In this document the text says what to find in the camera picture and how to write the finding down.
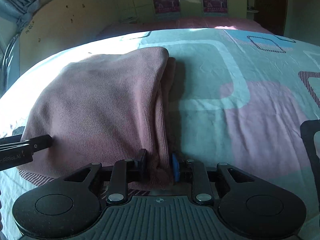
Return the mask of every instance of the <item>silver screw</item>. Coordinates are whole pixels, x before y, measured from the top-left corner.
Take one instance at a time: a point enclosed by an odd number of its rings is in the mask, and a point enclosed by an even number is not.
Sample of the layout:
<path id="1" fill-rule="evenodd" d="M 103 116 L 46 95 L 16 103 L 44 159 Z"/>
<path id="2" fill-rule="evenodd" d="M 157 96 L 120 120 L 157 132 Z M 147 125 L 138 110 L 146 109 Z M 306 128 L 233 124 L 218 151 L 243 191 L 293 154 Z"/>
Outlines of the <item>silver screw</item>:
<path id="1" fill-rule="evenodd" d="M 203 193 L 203 194 L 198 194 L 198 195 L 196 196 L 196 199 L 199 200 L 199 201 L 201 201 L 201 202 L 205 202 L 205 201 L 211 200 L 212 197 L 211 197 L 209 194 Z"/>
<path id="2" fill-rule="evenodd" d="M 114 193 L 109 195 L 108 199 L 110 201 L 120 201 L 124 199 L 124 196 L 122 194 Z"/>

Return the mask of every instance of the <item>gray cloth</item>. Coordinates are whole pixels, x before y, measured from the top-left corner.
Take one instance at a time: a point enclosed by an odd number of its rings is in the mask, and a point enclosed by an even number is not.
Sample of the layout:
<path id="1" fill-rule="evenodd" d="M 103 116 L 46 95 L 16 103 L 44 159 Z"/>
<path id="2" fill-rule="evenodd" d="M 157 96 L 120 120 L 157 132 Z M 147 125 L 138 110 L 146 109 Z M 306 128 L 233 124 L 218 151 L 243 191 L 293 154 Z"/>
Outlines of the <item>gray cloth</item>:
<path id="1" fill-rule="evenodd" d="M 1 64 L 0 97 L 19 78 L 20 60 L 16 52 L 19 49 L 15 43 L 40 6 L 40 0 L 0 0 L 0 17 L 16 23 L 18 27 L 18 33 L 10 41 Z"/>
<path id="2" fill-rule="evenodd" d="M 0 231 L 0 240 L 8 240 L 1 231 Z"/>
<path id="3" fill-rule="evenodd" d="M 21 32 L 40 6 L 40 0 L 0 0 L 0 17 L 16 23 Z"/>

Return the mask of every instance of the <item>patterned bedsheet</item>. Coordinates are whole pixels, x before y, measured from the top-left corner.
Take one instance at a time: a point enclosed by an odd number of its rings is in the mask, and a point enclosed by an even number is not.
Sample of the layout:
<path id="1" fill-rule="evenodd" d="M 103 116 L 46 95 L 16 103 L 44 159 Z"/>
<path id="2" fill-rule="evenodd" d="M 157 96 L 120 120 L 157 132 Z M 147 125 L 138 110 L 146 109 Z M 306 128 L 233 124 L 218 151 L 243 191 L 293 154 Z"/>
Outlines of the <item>patterned bedsheet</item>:
<path id="1" fill-rule="evenodd" d="M 318 239 L 320 162 L 300 137 L 300 125 L 320 117 L 318 46 L 222 29 L 162 30 L 95 41 L 53 55 L 19 78 L 0 99 L 0 137 L 26 124 L 38 95 L 68 63 L 148 46 L 163 46 L 177 60 L 169 98 L 177 150 L 208 166 L 230 163 L 295 193 L 307 207 L 299 236 Z M 320 146 L 318 134 L 315 146 Z M 0 172 L 0 185 L 3 232 L 17 239 L 10 210 L 33 186 L 15 169 Z"/>

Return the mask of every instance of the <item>black plastic base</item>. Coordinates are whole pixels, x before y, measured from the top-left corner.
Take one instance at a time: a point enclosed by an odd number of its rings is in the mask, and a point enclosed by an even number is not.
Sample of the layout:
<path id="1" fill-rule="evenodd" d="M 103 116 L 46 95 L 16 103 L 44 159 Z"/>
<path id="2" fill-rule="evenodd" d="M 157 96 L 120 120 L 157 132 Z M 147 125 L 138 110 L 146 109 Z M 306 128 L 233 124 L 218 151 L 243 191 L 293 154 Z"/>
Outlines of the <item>black plastic base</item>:
<path id="1" fill-rule="evenodd" d="M 130 198 L 127 183 L 147 178 L 145 162 L 141 152 L 112 167 L 91 163 L 25 193 L 12 209 L 22 239 L 286 239 L 306 218 L 296 195 L 227 163 L 205 168 L 180 161 L 180 181 L 192 184 L 190 197 Z M 100 201 L 104 181 L 110 183 Z"/>

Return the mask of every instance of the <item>pink sweater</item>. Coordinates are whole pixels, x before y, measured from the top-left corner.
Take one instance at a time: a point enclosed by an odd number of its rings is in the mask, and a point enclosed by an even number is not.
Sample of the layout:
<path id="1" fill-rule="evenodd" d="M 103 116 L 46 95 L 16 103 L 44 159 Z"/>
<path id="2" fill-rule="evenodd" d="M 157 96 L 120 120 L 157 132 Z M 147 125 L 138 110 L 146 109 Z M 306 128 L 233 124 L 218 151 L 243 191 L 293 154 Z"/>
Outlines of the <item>pink sweater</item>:
<path id="1" fill-rule="evenodd" d="M 33 106 L 22 140 L 49 134 L 54 144 L 18 167 L 39 186 L 91 162 L 103 166 L 148 151 L 151 182 L 172 182 L 168 147 L 168 93 L 175 59 L 162 47 L 124 55 L 94 55 L 70 63 Z"/>

